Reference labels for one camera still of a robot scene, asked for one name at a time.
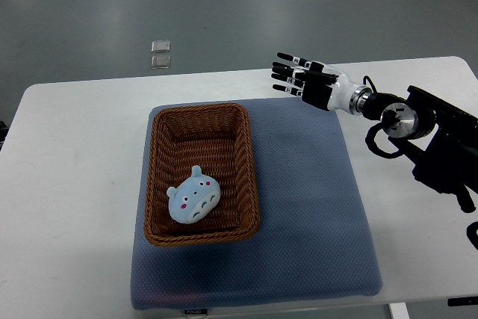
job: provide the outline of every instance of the white table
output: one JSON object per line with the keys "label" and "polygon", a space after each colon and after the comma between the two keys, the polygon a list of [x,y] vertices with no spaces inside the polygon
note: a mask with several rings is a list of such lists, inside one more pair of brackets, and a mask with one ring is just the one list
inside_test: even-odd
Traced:
{"label": "white table", "polygon": [[[357,82],[369,75],[381,92],[407,97],[413,84],[478,116],[478,81],[462,59],[336,66]],[[0,152],[0,318],[181,316],[135,312],[129,298],[148,114],[165,104],[287,96],[272,90],[274,82],[269,69],[257,69],[27,89]],[[371,121],[338,117],[383,289],[375,297],[215,308],[212,315],[478,295],[478,251],[466,237],[478,213],[465,214],[453,195],[416,182],[404,156],[369,152]],[[424,148],[430,138],[418,143]]]}

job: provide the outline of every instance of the black cable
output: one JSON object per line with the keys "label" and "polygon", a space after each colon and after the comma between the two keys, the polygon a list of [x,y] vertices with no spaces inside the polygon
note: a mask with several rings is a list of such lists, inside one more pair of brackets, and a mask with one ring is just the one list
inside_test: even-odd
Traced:
{"label": "black cable", "polygon": [[370,88],[372,89],[372,91],[373,91],[374,93],[376,93],[376,87],[375,87],[375,85],[373,84],[372,79],[371,79],[370,76],[368,76],[368,75],[364,76],[364,85],[366,85],[367,82],[370,84]]}
{"label": "black cable", "polygon": [[403,155],[403,151],[401,149],[393,153],[385,152],[380,149],[375,142],[375,137],[380,130],[392,126],[393,124],[398,123],[400,121],[396,118],[395,113],[393,111],[386,111],[383,115],[384,116],[382,122],[377,123],[376,125],[370,127],[370,129],[368,130],[367,136],[365,137],[365,143],[367,144],[368,149],[374,155],[388,159],[398,158]]}

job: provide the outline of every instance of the gray floor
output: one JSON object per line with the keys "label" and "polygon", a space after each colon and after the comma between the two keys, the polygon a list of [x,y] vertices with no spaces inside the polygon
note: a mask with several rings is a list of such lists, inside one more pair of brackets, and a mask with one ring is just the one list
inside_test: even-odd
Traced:
{"label": "gray floor", "polygon": [[[172,66],[151,70],[159,39],[171,39]],[[455,55],[478,74],[477,44],[478,0],[0,0],[0,120],[10,124],[38,83],[267,68],[279,51],[331,64]],[[443,300],[409,311],[412,319],[478,317],[478,308]]]}

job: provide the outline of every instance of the brown woven basket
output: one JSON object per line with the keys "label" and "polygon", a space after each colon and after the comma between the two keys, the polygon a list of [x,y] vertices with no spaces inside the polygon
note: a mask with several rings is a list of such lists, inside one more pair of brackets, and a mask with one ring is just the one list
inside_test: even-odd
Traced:
{"label": "brown woven basket", "polygon": [[[221,199],[202,220],[174,221],[169,186],[178,187],[198,164],[219,182]],[[168,108],[152,124],[144,234],[160,247],[239,241],[259,227],[249,115],[235,103]]]}

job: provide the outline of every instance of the basket rim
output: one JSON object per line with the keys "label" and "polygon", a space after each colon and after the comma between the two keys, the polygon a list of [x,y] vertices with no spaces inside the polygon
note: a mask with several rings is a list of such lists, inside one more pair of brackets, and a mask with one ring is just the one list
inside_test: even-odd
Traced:
{"label": "basket rim", "polygon": [[151,138],[149,138],[149,169],[148,169],[148,179],[146,182],[146,204],[145,204],[145,218],[143,224],[143,232],[150,244],[159,247],[175,247],[175,246],[185,246],[192,244],[212,244],[212,243],[223,243],[230,241],[240,241],[252,237],[258,230],[260,224],[260,208],[258,202],[258,191],[257,184],[255,179],[255,165],[252,151],[252,136],[249,122],[249,115],[247,109],[236,102],[221,102],[215,104],[201,104],[201,105],[185,105],[185,106],[174,106],[170,108],[164,108],[160,110],[152,120],[152,128],[154,129],[158,126],[159,121],[167,116],[168,114],[177,114],[184,113],[187,115],[191,114],[202,114],[204,111],[211,109],[220,109],[222,111],[235,111],[236,115],[240,117],[240,130],[245,131],[244,135],[246,136],[246,142],[243,144],[243,148],[248,154],[250,161],[245,161],[244,166],[247,166],[246,169],[246,181],[249,184],[247,192],[249,195],[248,202],[245,202],[246,212],[249,216],[249,221],[246,226],[236,227],[233,229],[224,229],[216,232],[205,232],[205,233],[194,233],[190,235],[165,235],[162,233],[154,233],[152,230],[152,201],[154,199],[148,196],[148,188],[151,185],[151,163],[152,163],[152,138],[155,136],[154,131],[151,133]]}

